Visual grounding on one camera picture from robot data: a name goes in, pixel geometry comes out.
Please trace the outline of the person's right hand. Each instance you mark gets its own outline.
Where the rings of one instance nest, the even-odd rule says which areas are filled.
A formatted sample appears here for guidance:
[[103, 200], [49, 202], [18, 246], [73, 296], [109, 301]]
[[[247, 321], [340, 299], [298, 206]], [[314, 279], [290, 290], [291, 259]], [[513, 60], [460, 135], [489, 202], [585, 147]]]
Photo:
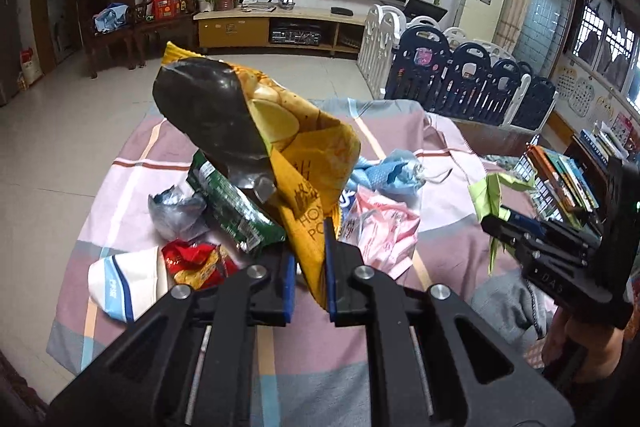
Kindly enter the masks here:
[[544, 365], [549, 365], [562, 355], [567, 340], [575, 341], [587, 350], [585, 362], [574, 381], [591, 383], [613, 374], [622, 356], [624, 331], [611, 326], [581, 322], [574, 319], [570, 312], [558, 308], [541, 352]]

